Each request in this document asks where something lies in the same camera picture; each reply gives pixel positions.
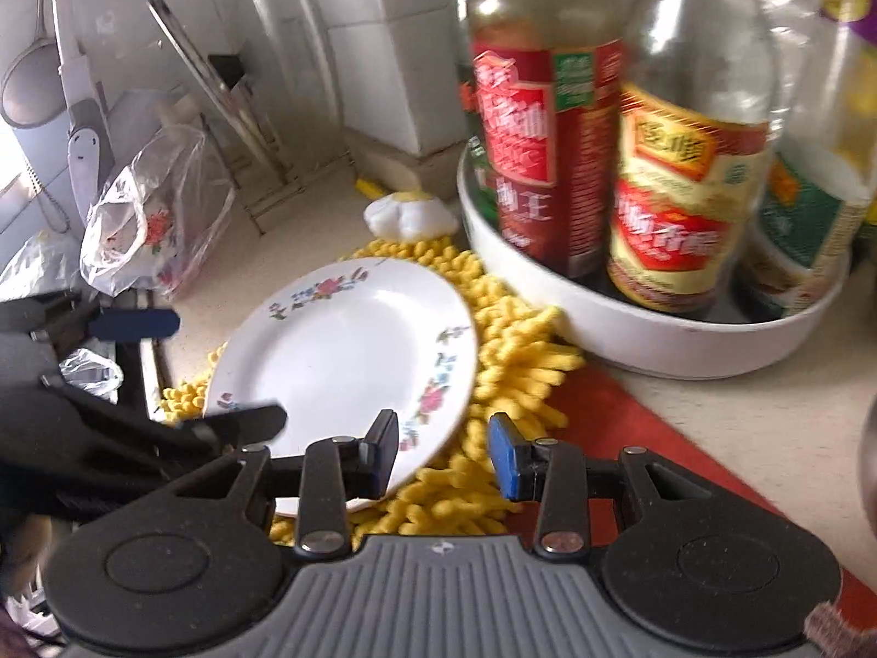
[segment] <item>countertop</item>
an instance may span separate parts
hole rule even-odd
[[[208,351],[270,294],[370,241],[366,205],[352,172],[342,171],[273,211],[263,236],[236,210],[190,291],[174,301],[183,318],[167,345],[174,379],[202,372]],[[801,350],[769,369],[716,382],[611,373],[877,589],[877,540],[856,483],[858,437],[877,395],[873,268],[858,271]]]

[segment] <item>glass bottle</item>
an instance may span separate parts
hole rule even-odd
[[[481,113],[475,96],[475,68],[472,66],[472,39],[469,37],[466,0],[453,0],[451,10],[451,36],[454,62],[457,65],[457,81],[459,81],[459,102],[466,115],[469,135],[466,149],[472,161],[475,177],[478,179],[479,195],[475,203],[486,220],[496,227],[498,224],[497,185],[490,170],[484,144],[484,123],[481,122]]]
[[[701,313],[764,178],[773,41],[760,0],[639,0],[624,43],[608,274],[642,306]]]
[[[507,242],[568,277],[600,265],[616,159],[614,0],[468,0]]]
[[[823,0],[795,105],[738,267],[757,320],[832,287],[877,194],[877,2]]]

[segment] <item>plate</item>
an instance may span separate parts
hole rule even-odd
[[[207,409],[281,404],[287,424],[269,447],[284,457],[323,438],[361,438],[391,408],[400,442],[389,494],[453,436],[477,362],[468,307],[445,279],[400,259],[352,259],[301,277],[250,315],[217,364]],[[282,515],[297,509],[297,498],[277,500]]]

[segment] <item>white container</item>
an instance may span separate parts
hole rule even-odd
[[[785,359],[808,338],[840,293],[846,274],[819,303],[801,314],[750,324],[729,297],[700,322],[619,302],[554,274],[506,243],[475,208],[471,166],[459,162],[457,182],[472,250],[490,274],[536,307],[566,312],[557,330],[565,340],[625,368],[665,378],[730,378]]]

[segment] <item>red flower design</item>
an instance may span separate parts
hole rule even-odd
[[[341,289],[341,282],[343,281],[344,277],[339,277],[336,280],[321,281],[317,284],[317,294],[319,294],[319,296],[332,296],[336,291]]]
[[[168,234],[169,229],[170,213],[168,210],[152,213],[146,219],[146,244],[149,246],[157,245]]]
[[[420,396],[420,412],[424,415],[434,413],[441,408],[442,401],[445,399],[445,391],[447,386],[434,386],[430,383],[424,391],[424,395]]]

